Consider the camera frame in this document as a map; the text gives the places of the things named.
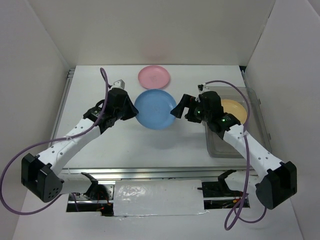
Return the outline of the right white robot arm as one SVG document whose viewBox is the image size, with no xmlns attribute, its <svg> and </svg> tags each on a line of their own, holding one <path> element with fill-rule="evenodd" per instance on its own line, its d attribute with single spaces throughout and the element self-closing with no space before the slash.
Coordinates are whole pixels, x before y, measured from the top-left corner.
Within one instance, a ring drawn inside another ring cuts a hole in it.
<svg viewBox="0 0 320 240">
<path fill-rule="evenodd" d="M 254 139 L 233 114 L 224 111 L 215 91 L 203 92 L 198 97 L 184 94 L 170 113 L 189 122 L 205 122 L 220 139 L 249 159 L 261 179 L 256 185 L 256 196 L 267 209 L 273 210 L 297 193 L 297 167 L 272 155 Z"/>
</svg>

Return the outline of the orange plastic plate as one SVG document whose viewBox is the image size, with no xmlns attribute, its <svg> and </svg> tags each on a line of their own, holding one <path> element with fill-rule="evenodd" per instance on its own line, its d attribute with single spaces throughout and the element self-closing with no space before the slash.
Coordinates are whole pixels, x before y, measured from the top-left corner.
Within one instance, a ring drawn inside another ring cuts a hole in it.
<svg viewBox="0 0 320 240">
<path fill-rule="evenodd" d="M 222 99 L 221 105 L 225 113 L 235 116 L 241 124 L 246 122 L 248 117 L 247 111 L 239 102 L 231 99 Z"/>
</svg>

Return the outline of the pink plastic plate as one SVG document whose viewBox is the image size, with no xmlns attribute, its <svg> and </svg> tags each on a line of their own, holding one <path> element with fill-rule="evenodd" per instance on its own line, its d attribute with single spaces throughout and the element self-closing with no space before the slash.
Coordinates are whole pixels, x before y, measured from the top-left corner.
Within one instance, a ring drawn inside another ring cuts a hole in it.
<svg viewBox="0 0 320 240">
<path fill-rule="evenodd" d="M 145 89 L 162 89 L 169 84 L 171 76 L 164 67 L 149 65 L 140 70 L 137 79 Z"/>
</svg>

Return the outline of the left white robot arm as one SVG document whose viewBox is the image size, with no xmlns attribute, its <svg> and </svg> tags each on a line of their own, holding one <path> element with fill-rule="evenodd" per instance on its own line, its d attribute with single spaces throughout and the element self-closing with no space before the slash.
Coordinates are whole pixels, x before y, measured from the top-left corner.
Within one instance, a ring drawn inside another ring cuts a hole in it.
<svg viewBox="0 0 320 240">
<path fill-rule="evenodd" d="M 30 153 L 21 161 L 21 183 L 44 203 L 60 194 L 80 193 L 86 199 L 97 197 L 101 185 L 89 173 L 62 174 L 65 165 L 88 143 L 114 126 L 117 120 L 134 118 L 138 110 L 128 93 L 113 87 L 102 107 L 90 108 L 79 123 L 51 147 L 34 156 Z"/>
</svg>

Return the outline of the blue plastic plate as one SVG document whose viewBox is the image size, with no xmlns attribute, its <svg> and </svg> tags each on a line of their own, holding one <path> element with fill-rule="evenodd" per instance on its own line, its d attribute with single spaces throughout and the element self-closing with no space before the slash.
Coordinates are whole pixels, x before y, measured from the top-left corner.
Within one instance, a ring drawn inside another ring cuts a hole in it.
<svg viewBox="0 0 320 240">
<path fill-rule="evenodd" d="M 149 89 L 142 92 L 134 102 L 138 110 L 137 121 L 145 128 L 163 130 L 170 127 L 175 117 L 171 114 L 177 103 L 166 91 Z"/>
</svg>

